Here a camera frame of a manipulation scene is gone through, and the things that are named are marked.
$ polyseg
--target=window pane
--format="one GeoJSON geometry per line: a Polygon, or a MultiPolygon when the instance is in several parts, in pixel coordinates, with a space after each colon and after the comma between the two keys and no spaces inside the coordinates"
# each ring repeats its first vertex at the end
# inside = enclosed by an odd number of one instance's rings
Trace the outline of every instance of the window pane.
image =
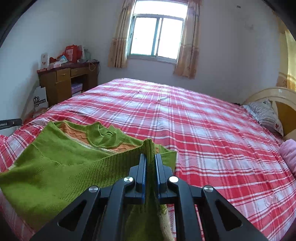
{"type": "Polygon", "coordinates": [[[131,54],[151,55],[156,18],[136,18],[131,54]]]}
{"type": "Polygon", "coordinates": [[[137,1],[133,13],[168,15],[185,19],[187,5],[168,1],[137,1]]]}
{"type": "Polygon", "coordinates": [[[183,22],[176,19],[164,18],[161,29],[158,56],[177,59],[183,22]]]}
{"type": "Polygon", "coordinates": [[[156,52],[157,52],[157,46],[158,46],[158,40],[159,40],[159,34],[160,34],[160,26],[161,26],[161,21],[162,20],[163,19],[160,18],[159,23],[158,23],[158,29],[157,29],[156,41],[155,41],[155,47],[154,47],[154,56],[156,56],[156,52]]]}

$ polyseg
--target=desk drawer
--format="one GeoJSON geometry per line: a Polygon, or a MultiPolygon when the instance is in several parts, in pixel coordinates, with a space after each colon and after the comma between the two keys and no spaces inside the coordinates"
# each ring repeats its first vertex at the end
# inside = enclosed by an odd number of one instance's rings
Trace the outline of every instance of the desk drawer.
{"type": "Polygon", "coordinates": [[[57,83],[70,79],[70,69],[57,70],[57,83]]]}
{"type": "Polygon", "coordinates": [[[87,74],[88,73],[87,69],[88,68],[85,68],[85,67],[84,68],[71,69],[71,77],[87,74]]]}

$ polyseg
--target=white wall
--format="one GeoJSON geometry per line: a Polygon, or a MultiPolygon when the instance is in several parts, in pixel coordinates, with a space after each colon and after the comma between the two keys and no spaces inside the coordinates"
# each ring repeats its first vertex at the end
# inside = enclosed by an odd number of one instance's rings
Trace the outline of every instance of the white wall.
{"type": "Polygon", "coordinates": [[[128,77],[230,102],[243,102],[252,93],[275,86],[280,61],[278,26],[262,0],[203,0],[194,80],[173,75],[174,65],[162,62],[130,59],[126,69],[107,67],[122,1],[38,0],[23,14],[0,48],[0,120],[20,118],[24,110],[33,108],[28,97],[38,82],[41,54],[57,56],[71,44],[84,43],[91,57],[100,61],[99,84],[128,77]]]}
{"type": "Polygon", "coordinates": [[[278,29],[275,16],[262,0],[203,0],[200,57],[194,80],[173,75],[172,64],[148,60],[130,59],[126,69],[107,67],[122,1],[91,2],[92,24],[86,45],[92,58],[100,61],[99,83],[129,77],[180,86],[230,102],[243,102],[255,91],[275,86],[278,29]]]}
{"type": "Polygon", "coordinates": [[[80,0],[38,0],[19,18],[0,48],[0,120],[20,118],[25,108],[33,109],[33,101],[27,100],[38,82],[41,54],[57,57],[66,46],[82,44],[86,10],[80,0]]]}
{"type": "Polygon", "coordinates": [[[279,27],[272,10],[261,0],[240,0],[244,24],[240,37],[238,95],[246,99],[253,93],[276,86],[280,68],[279,27]]]}

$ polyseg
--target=wooden desk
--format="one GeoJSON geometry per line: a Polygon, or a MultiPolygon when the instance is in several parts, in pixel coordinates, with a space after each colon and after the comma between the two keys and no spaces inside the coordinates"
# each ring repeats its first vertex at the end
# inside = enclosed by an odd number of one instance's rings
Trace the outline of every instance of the wooden desk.
{"type": "Polygon", "coordinates": [[[72,97],[71,83],[82,83],[82,90],[87,91],[98,85],[98,64],[92,63],[65,63],[38,73],[41,87],[46,88],[48,105],[52,106],[72,97]]]}

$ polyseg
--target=curtain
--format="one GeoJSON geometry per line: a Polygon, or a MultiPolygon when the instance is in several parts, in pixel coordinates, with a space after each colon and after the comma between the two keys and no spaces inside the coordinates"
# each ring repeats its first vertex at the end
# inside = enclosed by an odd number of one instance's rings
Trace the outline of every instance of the curtain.
{"type": "Polygon", "coordinates": [[[108,67],[125,68],[128,55],[128,36],[136,0],[124,0],[117,28],[112,38],[108,67]]]}
{"type": "Polygon", "coordinates": [[[278,18],[280,31],[280,71],[277,86],[296,91],[296,41],[278,18]]]}
{"type": "Polygon", "coordinates": [[[184,23],[180,52],[174,74],[193,79],[199,55],[200,0],[189,0],[184,23]]]}

